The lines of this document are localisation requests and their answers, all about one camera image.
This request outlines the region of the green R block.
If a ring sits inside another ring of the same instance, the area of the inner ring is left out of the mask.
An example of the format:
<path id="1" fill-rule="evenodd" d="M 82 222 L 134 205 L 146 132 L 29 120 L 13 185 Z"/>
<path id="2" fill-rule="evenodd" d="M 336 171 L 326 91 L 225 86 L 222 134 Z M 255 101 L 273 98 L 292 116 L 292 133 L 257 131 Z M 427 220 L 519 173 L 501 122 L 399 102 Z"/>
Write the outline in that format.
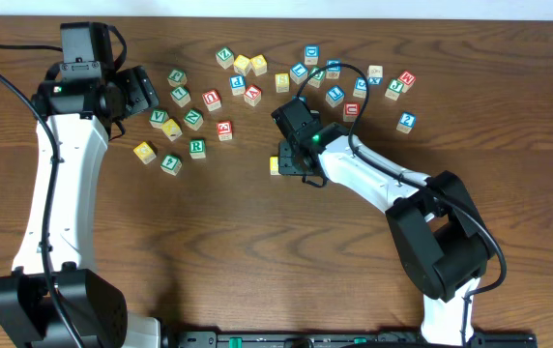
<path id="1" fill-rule="evenodd" d="M 205 159 L 206 153 L 206 143 L 203 139 L 192 139 L 189 142 L 189 154 L 193 159 Z"/>

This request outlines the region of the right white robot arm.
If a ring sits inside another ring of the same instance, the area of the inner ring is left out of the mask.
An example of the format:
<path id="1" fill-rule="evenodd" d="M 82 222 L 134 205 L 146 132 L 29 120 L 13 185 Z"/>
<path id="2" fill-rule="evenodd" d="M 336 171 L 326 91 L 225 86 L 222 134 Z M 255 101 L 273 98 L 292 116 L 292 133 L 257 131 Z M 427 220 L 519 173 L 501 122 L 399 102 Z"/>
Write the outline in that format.
<path id="1" fill-rule="evenodd" d="M 423 339 L 467 345 L 487 262 L 505 256 L 462 181 L 448 171 L 431 177 L 402 167 L 337 123 L 279 130 L 280 174 L 343 185 L 385 215 L 401 265 L 423 294 Z"/>

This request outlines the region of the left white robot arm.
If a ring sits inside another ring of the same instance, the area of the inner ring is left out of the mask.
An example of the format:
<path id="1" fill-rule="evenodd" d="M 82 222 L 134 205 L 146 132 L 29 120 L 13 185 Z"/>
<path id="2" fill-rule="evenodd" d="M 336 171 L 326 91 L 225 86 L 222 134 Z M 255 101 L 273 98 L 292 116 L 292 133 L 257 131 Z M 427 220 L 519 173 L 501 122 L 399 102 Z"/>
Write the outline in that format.
<path id="1" fill-rule="evenodd" d="M 132 314 L 96 272 L 97 184 L 112 125 L 158 105 L 145 69 L 47 79 L 31 99 L 39 159 L 28 225 L 0 276 L 0 326 L 17 347 L 169 347 L 161 320 Z"/>

